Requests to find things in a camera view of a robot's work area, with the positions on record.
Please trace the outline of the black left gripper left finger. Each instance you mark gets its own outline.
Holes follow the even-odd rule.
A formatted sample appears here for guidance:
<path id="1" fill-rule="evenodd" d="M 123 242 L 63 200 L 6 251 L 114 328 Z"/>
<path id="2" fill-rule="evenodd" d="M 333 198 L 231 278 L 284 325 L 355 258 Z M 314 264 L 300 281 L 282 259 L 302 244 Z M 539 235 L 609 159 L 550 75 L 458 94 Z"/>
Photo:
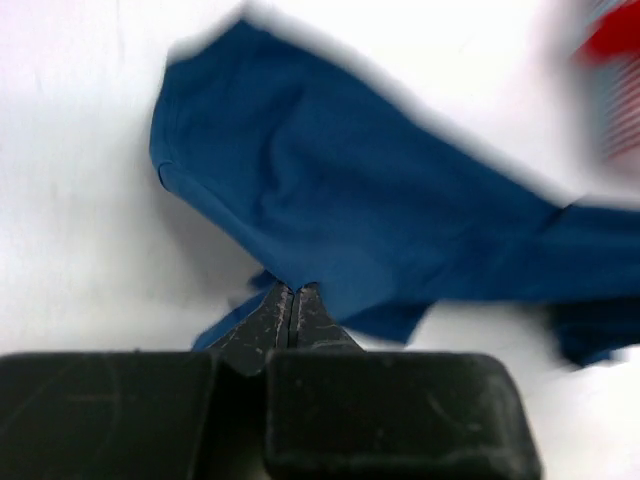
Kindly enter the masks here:
<path id="1" fill-rule="evenodd" d="M 292 291 L 276 283 L 260 305 L 211 346 L 221 361 L 242 376 L 258 376 L 268 354 L 288 345 Z"/>

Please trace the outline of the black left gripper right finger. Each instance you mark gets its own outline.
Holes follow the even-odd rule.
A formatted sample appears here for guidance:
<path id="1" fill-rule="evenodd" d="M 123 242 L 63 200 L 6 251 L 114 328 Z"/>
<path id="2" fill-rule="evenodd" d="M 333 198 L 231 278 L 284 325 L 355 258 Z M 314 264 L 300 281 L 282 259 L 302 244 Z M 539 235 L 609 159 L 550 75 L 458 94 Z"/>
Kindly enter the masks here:
<path id="1" fill-rule="evenodd" d="M 289 347 L 363 351 L 328 314 L 315 283 L 305 285 L 294 295 L 289 324 Z"/>

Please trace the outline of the dark blue t shirt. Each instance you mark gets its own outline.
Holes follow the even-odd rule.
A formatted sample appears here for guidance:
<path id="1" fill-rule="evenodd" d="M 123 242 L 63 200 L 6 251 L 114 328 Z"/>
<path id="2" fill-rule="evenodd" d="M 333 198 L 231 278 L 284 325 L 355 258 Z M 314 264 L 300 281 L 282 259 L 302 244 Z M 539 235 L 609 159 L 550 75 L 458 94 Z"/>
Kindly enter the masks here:
<path id="1" fill-rule="evenodd" d="M 579 366 L 639 341 L 637 212 L 552 203 L 245 20 L 168 64 L 149 148 L 162 186 L 264 268 L 198 349 L 276 281 L 395 342 L 441 300 L 549 304 Z"/>

